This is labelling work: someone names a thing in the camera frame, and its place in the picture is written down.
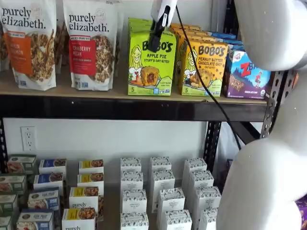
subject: yellow bobo's box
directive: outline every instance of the yellow bobo's box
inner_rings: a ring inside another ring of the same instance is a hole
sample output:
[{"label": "yellow bobo's box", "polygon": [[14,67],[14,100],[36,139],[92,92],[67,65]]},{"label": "yellow bobo's box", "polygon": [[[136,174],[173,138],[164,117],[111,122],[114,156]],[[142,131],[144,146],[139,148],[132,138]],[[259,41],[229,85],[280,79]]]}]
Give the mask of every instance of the yellow bobo's box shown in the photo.
[{"label": "yellow bobo's box", "polygon": [[184,55],[182,56],[179,90],[182,95],[207,96],[192,58],[196,60],[201,79],[210,93],[219,97],[221,94],[223,74],[227,56],[227,44],[190,40],[192,51],[188,43],[184,42]]}]

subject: cartoon girl illustration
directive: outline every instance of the cartoon girl illustration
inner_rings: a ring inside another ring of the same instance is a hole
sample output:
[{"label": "cartoon girl illustration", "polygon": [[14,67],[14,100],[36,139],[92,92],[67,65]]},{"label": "cartoon girl illustration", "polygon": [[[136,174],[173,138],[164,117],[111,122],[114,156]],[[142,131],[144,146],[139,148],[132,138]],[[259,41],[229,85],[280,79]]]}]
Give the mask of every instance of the cartoon girl illustration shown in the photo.
[{"label": "cartoon girl illustration", "polygon": [[133,47],[129,61],[129,79],[133,84],[141,83],[141,69],[142,69],[142,51],[141,48],[136,45]]},{"label": "cartoon girl illustration", "polygon": [[[193,55],[194,55],[194,57],[196,59],[197,58],[196,50],[193,49],[192,52],[193,52]],[[184,70],[184,80],[190,79],[190,77],[192,75],[196,74],[196,68],[195,68],[195,65],[194,65],[194,62],[193,62],[193,57],[192,57],[192,53],[191,52],[189,52],[189,54],[188,54],[188,59],[187,59],[187,62],[186,62],[186,67],[184,69],[185,69]]]}]

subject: black cable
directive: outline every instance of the black cable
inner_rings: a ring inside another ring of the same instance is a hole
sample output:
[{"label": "black cable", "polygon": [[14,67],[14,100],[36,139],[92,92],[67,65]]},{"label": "black cable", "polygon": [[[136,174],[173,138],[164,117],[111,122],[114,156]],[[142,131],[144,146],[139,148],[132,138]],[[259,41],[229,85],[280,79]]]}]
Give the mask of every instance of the black cable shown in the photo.
[{"label": "black cable", "polygon": [[231,128],[231,131],[233,132],[233,134],[234,134],[234,136],[235,136],[236,144],[238,145],[239,150],[241,150],[241,145],[240,145],[238,136],[236,135],[236,132],[235,132],[235,130],[234,130],[232,124],[230,123],[230,119],[229,119],[227,113],[226,113],[225,110],[222,108],[222,106],[219,104],[219,102],[216,100],[216,98],[213,97],[213,95],[210,93],[210,91],[207,89],[207,87],[205,86],[205,84],[203,83],[203,81],[202,81],[202,79],[201,79],[201,75],[200,75],[200,72],[198,71],[197,64],[196,64],[196,60],[195,60],[194,54],[193,54],[193,52],[192,52],[192,47],[191,47],[190,41],[189,41],[189,39],[188,39],[188,36],[187,36],[187,34],[186,34],[185,30],[184,30],[184,27],[183,27],[183,24],[182,24],[182,21],[181,21],[181,18],[180,18],[180,14],[179,14],[179,10],[178,10],[178,7],[177,7],[177,6],[176,6],[176,11],[177,11],[177,15],[178,15],[178,18],[179,18],[179,21],[180,21],[181,29],[182,29],[182,31],[183,31],[183,33],[184,33],[184,36],[185,36],[185,38],[186,38],[186,41],[187,41],[189,47],[190,47],[190,51],[191,51],[191,54],[192,54],[193,62],[194,62],[195,68],[196,68],[196,72],[197,72],[197,74],[198,74],[198,76],[199,76],[199,79],[200,79],[200,81],[201,81],[201,84],[202,84],[202,86],[204,87],[205,91],[208,93],[208,95],[212,98],[212,100],[215,102],[215,104],[220,108],[220,110],[221,110],[222,113],[224,114],[224,116],[225,116],[225,118],[226,118],[226,121],[227,121],[228,125],[229,125],[230,128]]}]

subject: granola bag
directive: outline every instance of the granola bag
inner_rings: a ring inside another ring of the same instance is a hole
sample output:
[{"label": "granola bag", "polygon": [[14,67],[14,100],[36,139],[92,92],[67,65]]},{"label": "granola bag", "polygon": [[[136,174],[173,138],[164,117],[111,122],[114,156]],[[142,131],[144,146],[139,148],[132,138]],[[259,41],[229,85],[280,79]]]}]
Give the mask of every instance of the granola bag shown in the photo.
[{"label": "granola bag", "polygon": [[57,32],[54,38],[54,62],[56,73],[61,73],[63,49],[66,35],[66,25],[64,20],[63,0],[57,0]]},{"label": "granola bag", "polygon": [[70,35],[71,86],[78,90],[111,89],[118,26],[116,4],[64,0],[64,16]]},{"label": "granola bag", "polygon": [[19,88],[56,87],[54,0],[0,0],[0,18]]},{"label": "granola bag", "polygon": [[10,58],[4,41],[4,33],[0,22],[0,71],[10,68]]}]

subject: white wall outlet plate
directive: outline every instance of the white wall outlet plate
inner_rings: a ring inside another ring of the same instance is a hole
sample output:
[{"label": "white wall outlet plate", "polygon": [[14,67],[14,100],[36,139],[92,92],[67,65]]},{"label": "white wall outlet plate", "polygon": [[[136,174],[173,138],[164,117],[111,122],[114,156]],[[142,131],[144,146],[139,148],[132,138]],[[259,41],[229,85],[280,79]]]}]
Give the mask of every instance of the white wall outlet plate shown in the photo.
[{"label": "white wall outlet plate", "polygon": [[36,151],[35,127],[26,126],[26,127],[20,127],[20,129],[23,140],[23,150],[25,152]]}]

